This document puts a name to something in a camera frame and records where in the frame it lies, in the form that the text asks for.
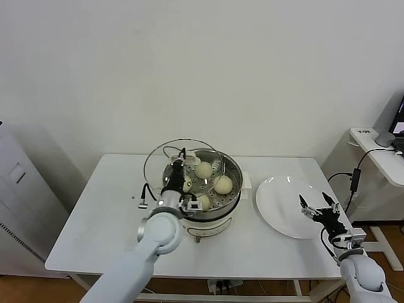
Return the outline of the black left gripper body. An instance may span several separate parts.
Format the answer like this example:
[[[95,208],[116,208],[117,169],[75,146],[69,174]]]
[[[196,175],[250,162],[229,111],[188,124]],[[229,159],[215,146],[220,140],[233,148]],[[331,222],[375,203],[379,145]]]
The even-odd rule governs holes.
[[[163,172],[164,187],[163,192],[173,190],[176,192],[183,192],[183,185],[185,182],[184,164],[182,160],[175,160],[176,163],[173,167],[167,165]]]

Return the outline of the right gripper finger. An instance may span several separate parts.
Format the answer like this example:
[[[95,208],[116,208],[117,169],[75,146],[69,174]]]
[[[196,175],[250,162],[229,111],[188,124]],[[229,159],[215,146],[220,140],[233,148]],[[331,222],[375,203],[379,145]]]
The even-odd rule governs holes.
[[[299,200],[300,200],[300,206],[301,206],[301,212],[308,218],[310,218],[311,220],[314,219],[314,217],[318,214],[318,212],[316,211],[316,209],[312,208],[311,206],[309,206],[307,204],[307,202],[305,201],[305,199],[303,198],[302,195],[299,195]]]
[[[333,198],[331,196],[329,196],[328,194],[326,194],[325,192],[322,192],[322,196],[323,196],[325,202],[328,204],[328,208],[322,208],[321,213],[323,215],[327,215],[327,216],[339,215],[340,214],[339,204],[335,203]]]

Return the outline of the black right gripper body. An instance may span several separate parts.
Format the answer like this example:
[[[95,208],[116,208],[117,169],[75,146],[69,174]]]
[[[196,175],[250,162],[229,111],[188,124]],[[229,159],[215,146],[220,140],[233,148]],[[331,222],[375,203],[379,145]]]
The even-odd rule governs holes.
[[[313,220],[321,223],[328,233],[328,240],[331,242],[335,237],[347,234],[348,230],[345,228],[338,219],[340,217],[339,211],[334,211],[332,208],[316,209],[316,214]]]

